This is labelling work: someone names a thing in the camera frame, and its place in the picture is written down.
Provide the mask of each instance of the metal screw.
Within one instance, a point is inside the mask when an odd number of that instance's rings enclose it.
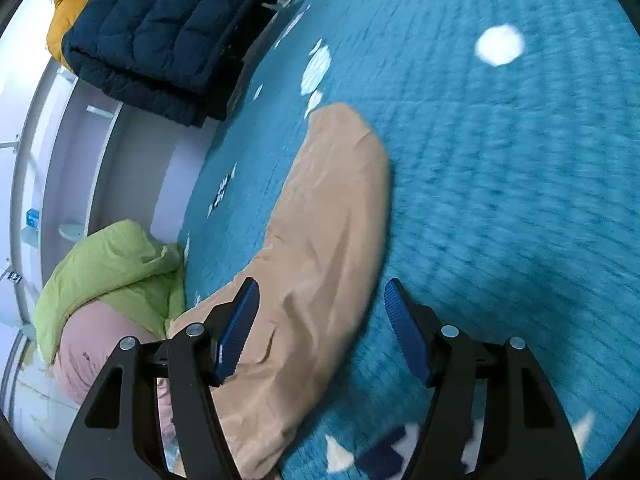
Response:
[[[187,335],[189,337],[196,337],[196,336],[202,335],[203,332],[204,332],[204,327],[202,326],[202,323],[191,323],[187,327]]]
[[[125,337],[120,340],[120,348],[122,350],[131,350],[136,345],[136,340],[133,337]]]
[[[440,329],[440,333],[444,337],[454,338],[458,337],[458,335],[460,334],[460,330],[458,330],[457,326],[445,325]]]
[[[516,350],[523,350],[524,347],[527,345],[524,342],[524,339],[521,337],[512,337],[511,339],[509,339],[509,344],[515,348]]]

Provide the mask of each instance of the blue box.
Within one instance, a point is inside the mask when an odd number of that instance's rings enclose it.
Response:
[[[37,209],[29,209],[27,211],[27,225],[37,229],[39,224],[40,212]]]

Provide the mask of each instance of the blue quilted fabric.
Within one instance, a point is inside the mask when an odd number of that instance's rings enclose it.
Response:
[[[190,304],[261,247],[306,134],[300,84],[322,38],[332,63],[321,105],[354,107],[392,161],[388,252],[353,349],[282,459],[284,479],[362,478],[354,466],[327,473],[325,434],[357,458],[423,420],[430,394],[383,307],[396,276],[474,338],[526,339],[570,422],[594,414],[583,452],[593,472],[640,406],[640,41],[627,16],[616,0],[307,5],[214,140],[181,233]],[[526,49],[494,67],[474,48],[505,23]]]
[[[254,0],[89,0],[62,42],[83,80],[191,124],[239,19]]]

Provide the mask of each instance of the yellow jacket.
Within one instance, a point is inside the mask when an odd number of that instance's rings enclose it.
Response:
[[[51,55],[69,70],[68,63],[62,55],[62,38],[73,27],[78,16],[89,0],[53,0],[56,11],[47,33],[47,48]]]

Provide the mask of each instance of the white shelf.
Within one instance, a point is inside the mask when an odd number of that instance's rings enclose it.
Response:
[[[103,227],[103,225],[100,224],[102,199],[104,198],[111,167],[118,151],[118,144],[126,129],[126,125],[129,123],[128,119],[130,114],[131,109],[129,107],[123,103],[118,103],[102,145],[98,164],[95,168],[94,180],[91,185],[91,193],[86,210],[86,218],[84,219],[84,236],[91,235]]]
[[[57,76],[54,84],[67,82]],[[114,114],[110,121],[87,111],[94,106]],[[76,80],[68,97],[56,101],[47,127],[51,149],[44,155],[45,175],[40,207],[40,274],[42,286],[73,247],[58,233],[62,223],[85,225],[96,195],[96,179],[122,105],[98,89]]]
[[[30,147],[30,159],[35,163],[34,183],[31,188],[31,207],[40,211],[40,229],[38,229],[38,247],[42,248],[42,216],[44,213],[46,193],[55,187],[55,183],[48,178],[48,172],[52,163],[56,139],[60,124],[65,116],[66,107],[76,92],[78,79],[68,81],[61,75],[56,75],[47,97],[33,134]],[[42,252],[36,253],[36,261],[32,261],[31,271],[33,278],[38,280],[35,285],[42,290]]]

